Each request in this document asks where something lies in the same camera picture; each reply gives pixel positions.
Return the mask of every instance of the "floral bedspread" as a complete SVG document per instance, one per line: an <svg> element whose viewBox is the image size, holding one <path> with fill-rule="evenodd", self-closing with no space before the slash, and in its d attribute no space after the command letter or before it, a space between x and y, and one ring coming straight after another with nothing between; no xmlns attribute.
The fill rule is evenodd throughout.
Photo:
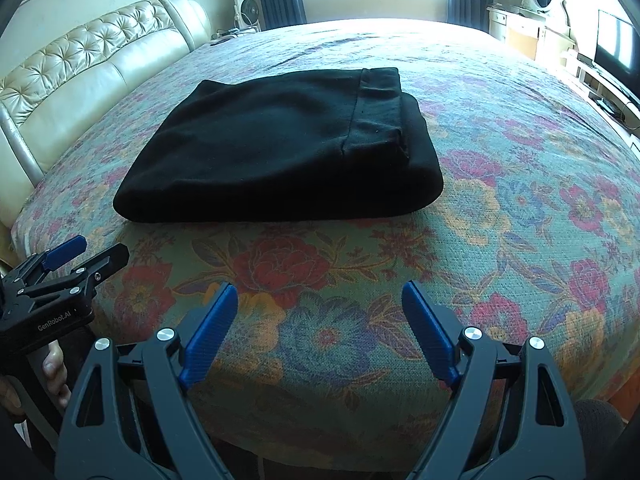
<svg viewBox="0 0 640 480"><path fill-rule="evenodd" d="M400 218L133 224L111 206L136 155L202 79L394 66L445 176ZM543 337L575 397L640 365L640 167L560 80L478 31L411 20L284 28L205 45L141 85L73 146L13 228L22 256L83 234L126 244L94 329L118 342L177 324L227 280L237 319L192 390L206 430L271 460L407 470L448 392L399 306L402 284L491 336Z"/></svg>

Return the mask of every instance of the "television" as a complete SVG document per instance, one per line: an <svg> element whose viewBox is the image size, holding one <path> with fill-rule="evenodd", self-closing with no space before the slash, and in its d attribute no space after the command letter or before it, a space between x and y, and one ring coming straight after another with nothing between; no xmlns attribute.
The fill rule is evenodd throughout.
<svg viewBox="0 0 640 480"><path fill-rule="evenodd" d="M640 104L640 36L631 23L599 11L594 63L623 94Z"/></svg>

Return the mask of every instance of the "folded black garment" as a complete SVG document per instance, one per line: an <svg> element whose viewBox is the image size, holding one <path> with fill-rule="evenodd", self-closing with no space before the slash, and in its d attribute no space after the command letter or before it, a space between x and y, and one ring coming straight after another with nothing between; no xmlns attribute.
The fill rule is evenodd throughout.
<svg viewBox="0 0 640 480"><path fill-rule="evenodd" d="M113 199L135 222L396 216L442 192L435 150L395 68L202 81Z"/></svg>

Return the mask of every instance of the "human hand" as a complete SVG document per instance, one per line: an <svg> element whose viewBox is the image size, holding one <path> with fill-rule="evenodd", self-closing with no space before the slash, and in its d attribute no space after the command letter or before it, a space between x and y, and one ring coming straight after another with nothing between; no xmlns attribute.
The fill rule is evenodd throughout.
<svg viewBox="0 0 640 480"><path fill-rule="evenodd" d="M60 408L66 409L71 398L71 390L66 385L64 356L57 341L49 343L49 354L42 363L42 371L47 378L47 390L58 398ZM9 412L15 422L21 422L25 419L18 393L3 376L0 376L0 404Z"/></svg>

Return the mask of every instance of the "cream tufted headboard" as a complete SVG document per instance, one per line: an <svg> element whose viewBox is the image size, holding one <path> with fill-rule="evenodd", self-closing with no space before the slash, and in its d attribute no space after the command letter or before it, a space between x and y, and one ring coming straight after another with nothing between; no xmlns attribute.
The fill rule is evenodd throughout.
<svg viewBox="0 0 640 480"><path fill-rule="evenodd" d="M143 0L80 25L0 80L0 260L60 156L119 100L210 40L193 0Z"/></svg>

